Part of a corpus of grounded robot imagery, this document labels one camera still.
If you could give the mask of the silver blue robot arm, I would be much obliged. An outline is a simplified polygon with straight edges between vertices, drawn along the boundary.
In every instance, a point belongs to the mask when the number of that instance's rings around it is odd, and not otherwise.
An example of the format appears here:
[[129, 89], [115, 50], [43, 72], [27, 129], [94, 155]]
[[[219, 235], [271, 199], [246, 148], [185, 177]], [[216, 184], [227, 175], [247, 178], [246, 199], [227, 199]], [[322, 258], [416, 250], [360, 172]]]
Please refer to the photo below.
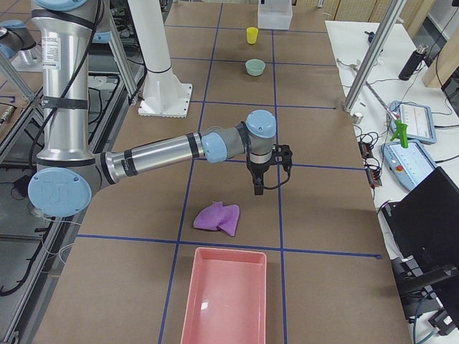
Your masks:
[[19, 55], [26, 65], [41, 62], [41, 53], [34, 37], [25, 23], [18, 19], [1, 23], [1, 53], [9, 60]]
[[108, 28], [105, 1], [33, 1], [33, 22], [42, 34], [44, 147], [28, 186], [32, 204], [49, 216], [84, 210], [99, 190], [123, 178], [193, 158], [219, 163], [244, 155], [256, 194], [264, 173], [279, 161], [276, 121], [251, 112], [232, 128], [215, 128], [148, 143], [122, 152], [94, 154], [88, 146], [88, 62], [95, 35]]

